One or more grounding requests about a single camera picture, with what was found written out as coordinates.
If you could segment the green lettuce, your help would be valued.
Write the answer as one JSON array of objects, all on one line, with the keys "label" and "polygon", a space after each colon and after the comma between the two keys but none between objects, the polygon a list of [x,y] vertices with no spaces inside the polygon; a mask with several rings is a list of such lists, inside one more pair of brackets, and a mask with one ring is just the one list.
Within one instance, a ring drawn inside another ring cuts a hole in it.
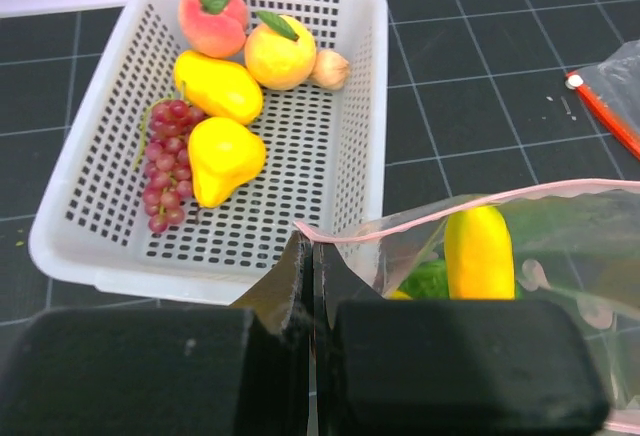
[{"label": "green lettuce", "polygon": [[516,300],[514,266],[436,259],[420,264],[388,298],[395,300]]}]

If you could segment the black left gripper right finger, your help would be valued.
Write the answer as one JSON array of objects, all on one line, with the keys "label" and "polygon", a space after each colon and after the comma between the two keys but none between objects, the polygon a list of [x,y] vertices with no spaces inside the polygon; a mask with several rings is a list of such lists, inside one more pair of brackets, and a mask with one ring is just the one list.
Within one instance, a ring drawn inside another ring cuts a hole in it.
[{"label": "black left gripper right finger", "polygon": [[322,435],[591,435],[610,412],[569,314],[545,300],[382,298],[313,249]]}]

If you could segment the pink dotted zip bag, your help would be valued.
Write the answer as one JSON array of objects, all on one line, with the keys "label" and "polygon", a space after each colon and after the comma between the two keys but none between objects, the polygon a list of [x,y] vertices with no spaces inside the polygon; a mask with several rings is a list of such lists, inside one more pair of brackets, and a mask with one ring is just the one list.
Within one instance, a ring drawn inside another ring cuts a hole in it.
[{"label": "pink dotted zip bag", "polygon": [[463,195],[330,234],[347,266],[388,298],[420,264],[443,259],[450,215],[494,206],[509,229],[519,299],[558,303],[605,350],[598,364],[613,409],[607,435],[639,431],[639,185],[573,179],[492,195]]}]

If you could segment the yellow banana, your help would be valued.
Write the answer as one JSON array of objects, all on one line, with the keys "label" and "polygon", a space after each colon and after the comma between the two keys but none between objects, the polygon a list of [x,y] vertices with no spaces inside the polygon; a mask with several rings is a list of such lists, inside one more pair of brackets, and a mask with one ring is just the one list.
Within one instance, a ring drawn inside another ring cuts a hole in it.
[{"label": "yellow banana", "polygon": [[513,300],[512,240],[494,206],[456,212],[447,219],[444,256],[452,299]]}]

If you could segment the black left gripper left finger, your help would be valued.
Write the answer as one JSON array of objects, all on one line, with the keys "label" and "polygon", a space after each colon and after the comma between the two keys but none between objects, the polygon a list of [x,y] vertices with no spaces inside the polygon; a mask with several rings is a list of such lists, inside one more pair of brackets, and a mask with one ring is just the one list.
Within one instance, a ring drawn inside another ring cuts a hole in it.
[{"label": "black left gripper left finger", "polygon": [[303,435],[309,240],[229,306],[44,313],[1,372],[5,435]]}]

